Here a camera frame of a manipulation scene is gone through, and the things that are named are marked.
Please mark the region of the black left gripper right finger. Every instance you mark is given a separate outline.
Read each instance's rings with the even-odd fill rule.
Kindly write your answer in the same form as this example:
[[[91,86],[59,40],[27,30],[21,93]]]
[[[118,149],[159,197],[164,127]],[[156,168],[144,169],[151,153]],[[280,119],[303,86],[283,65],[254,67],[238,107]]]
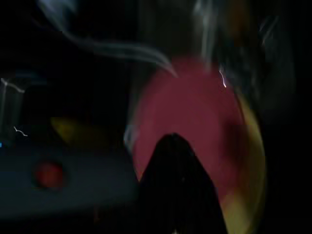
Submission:
[[[180,177],[177,225],[182,234],[226,234],[215,186],[190,144],[174,134],[174,155]]]

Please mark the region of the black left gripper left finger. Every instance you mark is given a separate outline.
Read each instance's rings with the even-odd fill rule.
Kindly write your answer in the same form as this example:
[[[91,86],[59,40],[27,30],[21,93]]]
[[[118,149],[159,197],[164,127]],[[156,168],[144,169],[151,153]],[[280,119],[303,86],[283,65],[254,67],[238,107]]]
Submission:
[[[156,144],[139,186],[141,234],[171,234],[175,225],[175,174],[171,135]]]

